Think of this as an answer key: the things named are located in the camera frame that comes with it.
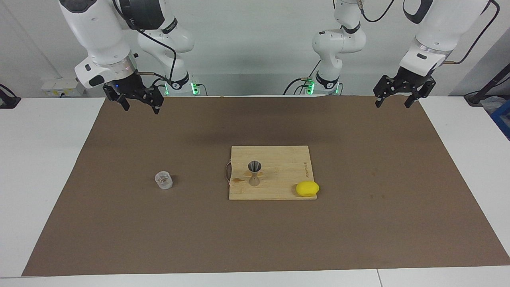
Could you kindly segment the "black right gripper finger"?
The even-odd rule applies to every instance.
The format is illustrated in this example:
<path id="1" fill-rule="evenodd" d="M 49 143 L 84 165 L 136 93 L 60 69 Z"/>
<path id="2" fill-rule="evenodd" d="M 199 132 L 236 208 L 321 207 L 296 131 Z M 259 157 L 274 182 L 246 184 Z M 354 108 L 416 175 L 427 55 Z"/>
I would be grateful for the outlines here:
<path id="1" fill-rule="evenodd" d="M 164 102 L 164 97 L 162 96 L 159 87 L 152 85 L 143 90 L 141 101 L 142 103 L 151 106 L 153 112 L 158 115 Z"/>
<path id="2" fill-rule="evenodd" d="M 130 105 L 124 94 L 117 93 L 113 87 L 107 84 L 104 84 L 102 89 L 110 102 L 116 102 L 122 106 L 124 111 L 129 111 Z"/>

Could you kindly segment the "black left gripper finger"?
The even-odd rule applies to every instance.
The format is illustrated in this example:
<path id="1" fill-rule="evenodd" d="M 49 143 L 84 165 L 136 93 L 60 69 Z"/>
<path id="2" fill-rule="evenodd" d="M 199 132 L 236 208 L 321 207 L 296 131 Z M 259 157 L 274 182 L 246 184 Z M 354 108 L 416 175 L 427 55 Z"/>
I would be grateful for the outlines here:
<path id="1" fill-rule="evenodd" d="M 426 80 L 420 88 L 411 85 L 410 96 L 404 102 L 405 107 L 410 108 L 417 100 L 428 97 L 435 85 L 436 81 L 434 79 Z"/>
<path id="2" fill-rule="evenodd" d="M 373 89 L 376 97 L 375 106 L 380 108 L 385 99 L 398 92 L 395 79 L 389 76 L 382 76 Z"/>

